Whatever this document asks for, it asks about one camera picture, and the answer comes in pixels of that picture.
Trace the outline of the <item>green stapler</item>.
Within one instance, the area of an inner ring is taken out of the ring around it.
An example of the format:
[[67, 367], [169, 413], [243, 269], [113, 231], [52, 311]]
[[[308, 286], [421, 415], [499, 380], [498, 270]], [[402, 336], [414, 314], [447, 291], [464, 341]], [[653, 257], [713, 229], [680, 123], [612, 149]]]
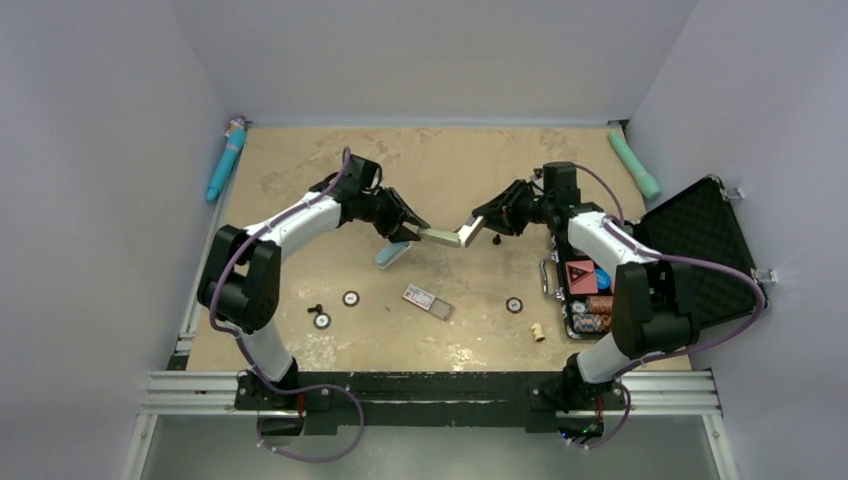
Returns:
[[430, 241], [449, 248], [467, 248], [483, 229], [485, 218], [483, 216], [471, 216], [460, 227], [453, 231], [439, 230], [435, 228], [419, 227], [417, 235], [422, 241]]

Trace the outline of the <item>blue stapler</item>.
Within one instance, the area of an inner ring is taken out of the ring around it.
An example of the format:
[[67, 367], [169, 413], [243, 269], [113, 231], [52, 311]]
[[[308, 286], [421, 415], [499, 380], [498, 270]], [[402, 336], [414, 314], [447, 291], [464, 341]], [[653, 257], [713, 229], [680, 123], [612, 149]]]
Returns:
[[383, 247], [375, 256], [375, 263], [381, 270], [387, 269], [392, 263], [403, 256], [412, 246], [411, 241], [390, 243]]

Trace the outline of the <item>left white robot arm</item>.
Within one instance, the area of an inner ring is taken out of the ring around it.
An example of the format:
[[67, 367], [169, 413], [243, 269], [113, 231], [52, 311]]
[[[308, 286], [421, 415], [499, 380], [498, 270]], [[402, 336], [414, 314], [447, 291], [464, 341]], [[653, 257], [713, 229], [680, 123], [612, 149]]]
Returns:
[[379, 163], [344, 150], [340, 169], [297, 202], [248, 227], [224, 225], [213, 237], [196, 293], [211, 328], [230, 335], [261, 382], [272, 408], [297, 399], [297, 361], [275, 323], [282, 266], [302, 247], [353, 221], [371, 224], [392, 243], [417, 242], [428, 227], [392, 187]]

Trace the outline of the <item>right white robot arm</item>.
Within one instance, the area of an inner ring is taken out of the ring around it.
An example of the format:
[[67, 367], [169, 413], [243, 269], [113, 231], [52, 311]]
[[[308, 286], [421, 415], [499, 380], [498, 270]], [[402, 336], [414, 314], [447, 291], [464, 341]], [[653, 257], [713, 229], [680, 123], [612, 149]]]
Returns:
[[546, 163], [538, 181], [515, 180], [472, 211], [483, 227], [504, 236], [545, 226], [559, 258], [563, 306], [606, 307], [608, 331], [567, 360], [553, 390], [576, 407], [611, 390], [615, 378], [648, 355], [673, 353], [700, 335], [691, 267], [663, 258], [629, 235], [620, 219], [583, 201], [580, 169]]

